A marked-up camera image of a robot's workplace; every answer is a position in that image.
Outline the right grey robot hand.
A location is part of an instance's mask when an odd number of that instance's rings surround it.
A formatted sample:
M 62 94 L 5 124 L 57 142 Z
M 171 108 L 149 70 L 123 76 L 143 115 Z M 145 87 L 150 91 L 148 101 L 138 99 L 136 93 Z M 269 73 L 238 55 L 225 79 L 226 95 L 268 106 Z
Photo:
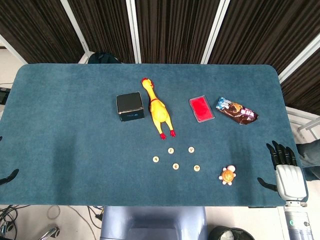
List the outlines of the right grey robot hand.
M 265 182 L 261 177 L 257 181 L 266 189 L 277 192 L 284 201 L 301 201 L 307 196 L 304 175 L 297 164 L 297 158 L 290 147 L 272 141 L 266 144 L 269 150 L 276 184 Z

